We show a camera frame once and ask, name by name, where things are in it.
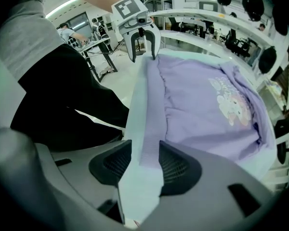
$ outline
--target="floor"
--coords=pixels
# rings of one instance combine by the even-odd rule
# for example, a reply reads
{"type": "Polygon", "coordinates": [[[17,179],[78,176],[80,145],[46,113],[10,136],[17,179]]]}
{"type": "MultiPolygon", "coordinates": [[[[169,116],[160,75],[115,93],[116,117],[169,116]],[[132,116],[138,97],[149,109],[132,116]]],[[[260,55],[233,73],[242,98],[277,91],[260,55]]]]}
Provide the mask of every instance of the floor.
{"type": "MultiPolygon", "coordinates": [[[[138,56],[136,63],[133,63],[126,52],[119,50],[110,55],[110,58],[118,72],[107,74],[103,78],[101,85],[113,90],[122,103],[129,108],[142,56],[138,56]]],[[[96,71],[98,73],[109,67],[103,56],[93,56],[91,57],[91,61],[96,66],[96,71]]],[[[115,127],[93,116],[84,114],[80,111],[79,113],[86,115],[94,122],[115,127]]]]}

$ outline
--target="black pants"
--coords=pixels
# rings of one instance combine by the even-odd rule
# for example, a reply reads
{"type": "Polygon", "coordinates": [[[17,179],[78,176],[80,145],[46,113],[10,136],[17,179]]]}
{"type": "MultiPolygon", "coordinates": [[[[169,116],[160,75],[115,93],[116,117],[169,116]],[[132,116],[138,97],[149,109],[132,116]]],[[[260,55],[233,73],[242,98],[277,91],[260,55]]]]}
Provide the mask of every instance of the black pants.
{"type": "Polygon", "coordinates": [[[111,45],[107,45],[107,48],[109,49],[110,52],[112,52],[112,48],[111,48],[111,45]]]}
{"type": "Polygon", "coordinates": [[[92,76],[85,59],[61,45],[31,67],[18,82],[26,91],[11,128],[52,151],[85,149],[122,136],[75,110],[109,124],[126,126],[129,110],[92,76]]]}

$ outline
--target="shirt sleeve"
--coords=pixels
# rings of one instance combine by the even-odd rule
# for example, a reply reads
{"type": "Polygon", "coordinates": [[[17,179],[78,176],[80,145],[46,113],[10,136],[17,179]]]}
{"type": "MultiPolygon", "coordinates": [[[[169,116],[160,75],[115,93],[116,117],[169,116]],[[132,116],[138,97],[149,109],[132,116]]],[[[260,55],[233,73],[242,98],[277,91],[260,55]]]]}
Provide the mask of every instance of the shirt sleeve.
{"type": "Polygon", "coordinates": [[[65,29],[64,33],[70,37],[75,32],[72,29],[65,29]]]}
{"type": "Polygon", "coordinates": [[[98,27],[97,27],[96,25],[93,25],[93,26],[92,26],[92,30],[93,30],[94,32],[97,32],[97,28],[98,28],[98,27]]]}

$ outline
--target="table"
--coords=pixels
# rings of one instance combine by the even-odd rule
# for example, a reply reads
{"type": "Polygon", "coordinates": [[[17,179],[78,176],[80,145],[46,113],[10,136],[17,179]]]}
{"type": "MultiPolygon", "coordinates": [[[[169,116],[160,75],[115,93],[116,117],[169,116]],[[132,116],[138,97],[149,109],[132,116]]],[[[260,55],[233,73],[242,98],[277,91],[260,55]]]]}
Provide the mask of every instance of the table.
{"type": "Polygon", "coordinates": [[[88,56],[88,51],[90,49],[98,46],[100,48],[101,52],[103,53],[103,56],[105,57],[106,61],[108,62],[109,66],[113,69],[114,72],[117,72],[118,70],[116,69],[114,63],[112,62],[112,60],[109,57],[109,50],[108,50],[107,46],[104,44],[104,42],[107,40],[109,40],[109,38],[103,38],[99,41],[92,41],[84,48],[79,48],[77,50],[79,53],[81,53],[82,55],[85,56],[86,61],[89,64],[90,70],[93,71],[94,75],[96,76],[96,78],[99,82],[101,82],[102,79],[104,78],[104,76],[107,75],[108,73],[106,72],[106,73],[102,74],[101,77],[98,76],[98,74],[95,70],[95,66],[92,64],[91,59],[88,56]]]}
{"type": "Polygon", "coordinates": [[[207,26],[206,26],[206,24],[203,21],[193,20],[193,19],[189,19],[189,18],[182,18],[181,19],[181,26],[180,26],[181,32],[182,32],[182,28],[183,28],[183,24],[184,23],[186,23],[186,24],[194,24],[195,25],[194,35],[196,35],[196,33],[197,33],[197,27],[198,26],[203,27],[202,31],[200,32],[200,35],[202,35],[203,31],[207,30],[207,26]]]}

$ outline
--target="lavender t-shirt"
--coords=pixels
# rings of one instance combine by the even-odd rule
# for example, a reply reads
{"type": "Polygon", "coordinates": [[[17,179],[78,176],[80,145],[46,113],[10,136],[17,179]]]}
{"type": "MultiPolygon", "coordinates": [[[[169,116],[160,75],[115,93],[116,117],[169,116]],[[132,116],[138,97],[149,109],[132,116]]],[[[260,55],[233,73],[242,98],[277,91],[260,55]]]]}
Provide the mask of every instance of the lavender t-shirt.
{"type": "Polygon", "coordinates": [[[147,73],[148,107],[141,164],[158,153],[158,140],[184,144],[236,162],[270,143],[264,103],[236,66],[226,63],[214,67],[160,54],[157,61],[148,60],[147,73]]]}

